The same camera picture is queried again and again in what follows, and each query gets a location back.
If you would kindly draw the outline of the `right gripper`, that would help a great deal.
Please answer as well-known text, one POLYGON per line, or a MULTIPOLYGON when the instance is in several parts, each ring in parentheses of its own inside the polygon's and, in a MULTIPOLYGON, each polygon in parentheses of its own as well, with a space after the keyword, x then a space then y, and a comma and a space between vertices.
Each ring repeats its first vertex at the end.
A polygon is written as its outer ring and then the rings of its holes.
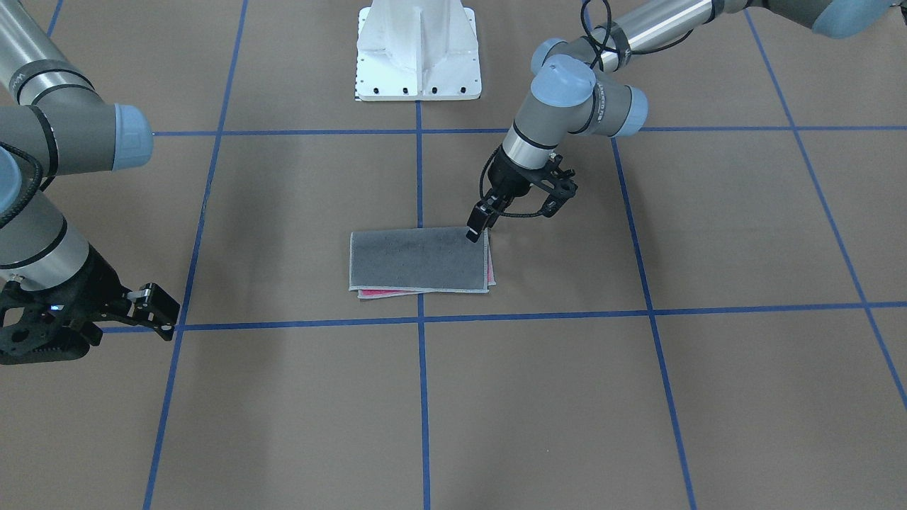
POLYGON ((43 291, 43 302, 62 308, 51 323, 52 342, 99 342, 97 322, 149 327, 169 341, 179 316, 179 303, 167 291, 154 282, 137 290, 124 287, 92 246, 77 273, 43 291))

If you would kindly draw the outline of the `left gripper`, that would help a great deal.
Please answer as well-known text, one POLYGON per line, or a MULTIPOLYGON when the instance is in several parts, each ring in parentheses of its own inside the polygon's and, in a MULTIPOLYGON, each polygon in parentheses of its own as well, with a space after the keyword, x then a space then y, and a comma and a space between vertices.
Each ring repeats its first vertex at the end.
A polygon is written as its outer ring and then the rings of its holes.
POLYGON ((479 242, 485 229, 492 229, 499 217, 532 217, 531 213, 507 213, 515 198, 525 196, 531 188, 516 165, 499 145, 490 155, 480 177, 480 200, 467 221, 466 238, 479 242))

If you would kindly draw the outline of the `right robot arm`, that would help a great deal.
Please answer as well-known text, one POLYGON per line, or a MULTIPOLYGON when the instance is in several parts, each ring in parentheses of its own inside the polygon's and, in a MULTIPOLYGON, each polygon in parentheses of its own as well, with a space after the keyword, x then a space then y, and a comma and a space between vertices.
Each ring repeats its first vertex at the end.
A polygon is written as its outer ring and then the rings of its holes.
POLYGON ((145 114, 106 103, 19 1, 2 3, 2 353, 74 356, 101 338, 99 322, 149 327, 170 340, 179 304, 161 287, 132 291, 46 197, 55 178, 145 165, 145 114))

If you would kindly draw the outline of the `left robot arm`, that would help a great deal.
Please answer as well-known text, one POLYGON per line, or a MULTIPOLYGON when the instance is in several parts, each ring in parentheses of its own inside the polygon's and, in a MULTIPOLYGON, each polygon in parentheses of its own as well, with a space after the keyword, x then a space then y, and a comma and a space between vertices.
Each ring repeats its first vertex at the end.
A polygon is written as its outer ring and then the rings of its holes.
POLYGON ((466 236, 478 242, 513 200, 532 188, 546 193, 538 214, 553 217, 577 191, 574 172, 563 170, 556 149, 568 135, 635 135, 648 117, 642 90, 617 83, 613 74, 639 56, 686 40, 699 26, 751 7, 768 10, 813 33, 849 38, 894 8, 893 1, 648 1, 601 25, 583 23, 573 41, 553 38, 531 58, 530 91, 502 144, 480 175, 480 199, 466 236))

